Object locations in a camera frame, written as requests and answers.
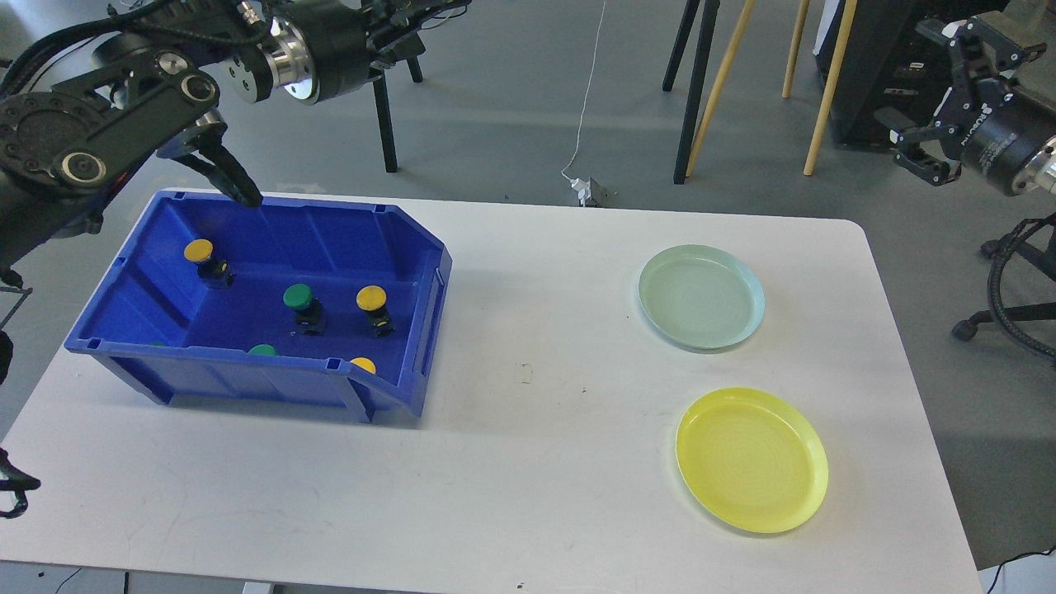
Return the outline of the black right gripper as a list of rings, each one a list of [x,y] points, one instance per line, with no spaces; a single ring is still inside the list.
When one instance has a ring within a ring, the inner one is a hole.
[[[1044,38],[1008,18],[928,18],[914,31],[950,52],[951,124],[917,125],[893,106],[875,110],[895,164],[932,186],[958,181],[963,165],[1007,196],[1053,193],[1054,105],[1016,78],[1018,68],[1044,56]],[[932,140],[944,157],[925,150]],[[950,157],[945,144],[953,140]]]

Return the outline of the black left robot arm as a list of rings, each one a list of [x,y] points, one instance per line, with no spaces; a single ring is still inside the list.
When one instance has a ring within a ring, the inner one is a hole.
[[[234,202],[262,194],[224,147],[227,64],[256,104],[282,89],[313,105],[370,83],[388,172],[396,172],[385,73],[406,63],[422,81],[420,31],[465,1],[152,1],[53,31],[2,78],[1,264],[50,239],[101,229],[103,210],[149,157],[170,159]]]

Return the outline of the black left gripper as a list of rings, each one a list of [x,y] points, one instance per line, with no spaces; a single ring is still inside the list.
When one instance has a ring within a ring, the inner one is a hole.
[[[218,101],[216,81],[171,48],[133,50],[46,92],[4,98],[2,263],[98,214],[161,146],[163,159],[260,207],[254,180],[219,136],[173,140]]]

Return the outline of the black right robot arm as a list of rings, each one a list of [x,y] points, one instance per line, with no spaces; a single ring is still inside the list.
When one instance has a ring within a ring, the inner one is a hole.
[[[1006,196],[1053,193],[1054,105],[1016,78],[1018,68],[1044,56],[1044,38],[1003,12],[948,23],[925,19],[914,30],[946,50],[951,82],[926,125],[893,106],[875,112],[895,164],[932,186],[957,181],[967,168]]]

